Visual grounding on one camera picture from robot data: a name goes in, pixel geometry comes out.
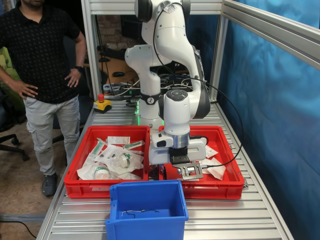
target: red button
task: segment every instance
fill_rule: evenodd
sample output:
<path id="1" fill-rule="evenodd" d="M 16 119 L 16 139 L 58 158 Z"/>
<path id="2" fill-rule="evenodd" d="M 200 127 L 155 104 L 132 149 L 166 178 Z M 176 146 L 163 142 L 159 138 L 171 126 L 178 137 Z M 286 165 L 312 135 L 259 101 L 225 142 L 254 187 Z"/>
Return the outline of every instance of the red button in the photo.
<path id="1" fill-rule="evenodd" d="M 105 95 L 104 94 L 98 94 L 98 101 L 100 103 L 103 103 L 105 101 Z"/>

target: gray pants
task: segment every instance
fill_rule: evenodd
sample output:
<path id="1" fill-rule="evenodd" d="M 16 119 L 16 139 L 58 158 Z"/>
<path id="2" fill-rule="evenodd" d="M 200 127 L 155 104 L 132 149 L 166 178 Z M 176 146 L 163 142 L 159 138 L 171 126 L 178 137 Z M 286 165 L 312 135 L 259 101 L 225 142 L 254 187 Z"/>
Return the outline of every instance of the gray pants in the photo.
<path id="1" fill-rule="evenodd" d="M 79 138 L 78 97 L 59 104 L 45 103 L 27 97 L 24 100 L 24 105 L 26 118 L 28 119 L 26 127 L 32 136 L 40 171 L 45 175 L 53 175 L 56 173 L 54 150 L 52 148 L 54 114 L 57 115 L 64 136 L 64 148 L 69 164 Z"/>

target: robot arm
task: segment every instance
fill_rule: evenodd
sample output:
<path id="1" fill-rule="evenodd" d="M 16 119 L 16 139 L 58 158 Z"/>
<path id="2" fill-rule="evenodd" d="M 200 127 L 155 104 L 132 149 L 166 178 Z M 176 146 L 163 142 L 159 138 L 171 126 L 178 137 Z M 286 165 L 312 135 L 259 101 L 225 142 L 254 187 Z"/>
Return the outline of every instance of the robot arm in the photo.
<path id="1" fill-rule="evenodd" d="M 156 50 L 166 59 L 186 66 L 191 78 L 203 80 L 204 75 L 196 49 L 189 43 L 186 36 L 183 9 L 178 4 L 174 6 L 175 11 L 171 13 L 164 11 L 157 21 L 155 26 Z M 210 101 L 204 84 L 195 79 L 191 79 L 193 91 L 188 94 L 190 118 L 202 119 L 210 111 Z"/>
<path id="2" fill-rule="evenodd" d="M 186 36 L 185 18 L 182 7 L 174 5 L 171 12 L 157 9 L 152 16 L 158 18 L 155 26 L 155 48 L 159 56 L 187 67 L 193 91 L 170 90 L 159 101 L 160 117 L 164 119 L 164 131 L 151 136 L 149 160 L 151 164 L 171 163 L 180 169 L 182 178 L 202 178 L 199 163 L 206 157 L 206 140 L 190 139 L 190 119 L 202 119 L 210 111 L 210 101 L 201 62 L 195 48 Z"/>
<path id="3" fill-rule="evenodd" d="M 149 161 L 153 165 L 171 163 L 180 169 L 184 180 L 203 176 L 200 164 L 192 161 L 205 159 L 206 140 L 191 139 L 189 121 L 202 119 L 210 111 L 208 93 L 199 81 L 204 79 L 201 62 L 186 34 L 185 16 L 190 14 L 190 9 L 189 0 L 136 0 L 135 14 L 143 21 L 142 37 L 148 45 L 135 46 L 126 52 L 128 65 L 140 76 L 141 98 L 145 95 L 153 98 L 160 93 L 160 79 L 150 72 L 151 66 L 161 66 L 159 59 L 164 64 L 171 61 L 183 64 L 193 78 L 192 92 L 170 90 L 159 103 L 153 103 L 154 111 L 158 106 L 159 116 L 164 120 L 164 131 L 151 136 Z M 139 111 L 145 108 L 148 115 L 152 109 L 148 105 L 148 102 L 139 104 Z"/>

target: man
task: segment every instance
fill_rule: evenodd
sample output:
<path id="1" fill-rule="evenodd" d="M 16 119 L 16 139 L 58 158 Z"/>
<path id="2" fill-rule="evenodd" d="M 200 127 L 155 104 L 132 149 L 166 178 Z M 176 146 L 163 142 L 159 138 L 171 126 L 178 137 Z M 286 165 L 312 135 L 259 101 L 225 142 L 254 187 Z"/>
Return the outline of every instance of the man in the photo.
<path id="1" fill-rule="evenodd" d="M 23 98 L 27 129 L 44 174 L 42 192 L 55 194 L 57 175 L 52 148 L 53 119 L 57 114 L 68 164 L 79 138 L 77 85 L 86 55 L 86 40 L 70 16 L 44 5 L 45 0 L 21 0 L 0 16 L 0 48 L 7 47 L 22 81 L 0 67 L 0 79 Z M 76 42 L 76 67 L 70 69 L 63 39 Z"/>

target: red plastic crate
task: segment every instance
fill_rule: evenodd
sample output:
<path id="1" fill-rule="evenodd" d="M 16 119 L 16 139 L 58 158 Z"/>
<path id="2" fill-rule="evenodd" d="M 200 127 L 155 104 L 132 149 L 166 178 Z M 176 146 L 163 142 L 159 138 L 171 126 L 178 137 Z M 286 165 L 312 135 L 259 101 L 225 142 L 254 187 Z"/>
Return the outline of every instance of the red plastic crate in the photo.
<path id="1" fill-rule="evenodd" d="M 219 126 L 190 126 L 190 135 L 202 135 L 209 139 L 208 146 L 218 153 L 213 156 L 220 163 L 230 161 L 234 155 L 229 147 L 224 131 Z M 166 179 L 181 179 L 177 168 L 171 164 L 165 164 Z M 245 184 L 244 177 L 238 167 L 236 160 L 227 164 L 223 180 L 218 180 L 211 174 L 203 174 L 199 181 L 181 181 L 184 197 L 186 199 L 240 199 Z M 163 180 L 163 173 L 160 172 L 159 180 Z"/>
<path id="2" fill-rule="evenodd" d="M 143 140 L 145 145 L 133 150 L 143 151 L 143 169 L 132 173 L 141 177 L 141 180 L 79 180 L 77 170 L 82 168 L 88 154 L 97 144 L 97 138 L 102 140 L 108 136 L 130 137 L 130 142 Z M 74 159 L 64 177 L 66 192 L 70 198 L 108 198 L 110 186 L 124 182 L 148 181 L 149 177 L 149 146 L 150 127 L 148 126 L 90 126 L 88 127 Z"/>

